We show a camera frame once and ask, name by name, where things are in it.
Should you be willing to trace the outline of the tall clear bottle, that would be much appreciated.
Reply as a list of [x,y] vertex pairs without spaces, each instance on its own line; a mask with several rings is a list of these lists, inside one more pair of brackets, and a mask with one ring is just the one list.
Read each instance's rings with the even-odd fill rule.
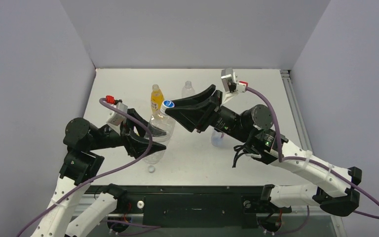
[[182,98],[187,98],[195,95],[195,89],[192,86],[191,81],[187,80],[184,87],[182,88],[181,96]]

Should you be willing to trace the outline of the blue white cap tall bottle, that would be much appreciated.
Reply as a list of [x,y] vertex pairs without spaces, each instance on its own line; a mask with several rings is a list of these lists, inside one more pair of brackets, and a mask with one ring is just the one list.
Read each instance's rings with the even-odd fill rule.
[[154,167],[153,165],[150,165],[150,166],[148,167],[148,172],[149,172],[149,173],[154,173],[154,172],[155,172],[155,167]]

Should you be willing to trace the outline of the yellow juice bottle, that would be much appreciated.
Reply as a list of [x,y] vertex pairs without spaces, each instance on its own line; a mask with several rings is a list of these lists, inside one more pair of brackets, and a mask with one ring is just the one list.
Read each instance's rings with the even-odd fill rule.
[[151,92],[151,110],[152,114],[156,115],[159,113],[162,102],[164,101],[164,95],[158,86],[158,84],[154,84],[152,86]]

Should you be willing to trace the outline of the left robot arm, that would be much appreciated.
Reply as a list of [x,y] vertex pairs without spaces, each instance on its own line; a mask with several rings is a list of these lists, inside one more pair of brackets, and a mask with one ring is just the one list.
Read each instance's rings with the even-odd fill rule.
[[[134,109],[120,110],[109,106],[113,116],[98,128],[84,118],[75,118],[65,129],[64,144],[68,152],[59,172],[57,184],[47,209],[32,222],[39,224],[34,237],[81,237],[88,234],[110,212],[122,212],[127,207],[126,190],[111,184],[73,222],[77,205],[91,183],[137,163],[142,158],[166,150],[164,144],[155,142],[148,122]],[[104,161],[94,150],[124,147],[134,158],[130,163],[98,174]]]

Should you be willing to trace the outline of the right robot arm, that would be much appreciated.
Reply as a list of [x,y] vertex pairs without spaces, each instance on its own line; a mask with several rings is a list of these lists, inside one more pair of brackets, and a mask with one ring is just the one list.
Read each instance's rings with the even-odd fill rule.
[[265,185],[258,198],[263,210],[318,206],[329,214],[345,217],[358,208],[361,169],[334,166],[278,135],[274,115],[267,106],[258,104],[238,114],[222,104],[223,96],[212,85],[200,94],[164,102],[162,110],[190,132],[201,133],[212,127],[240,141],[243,154],[307,180],[305,185]]

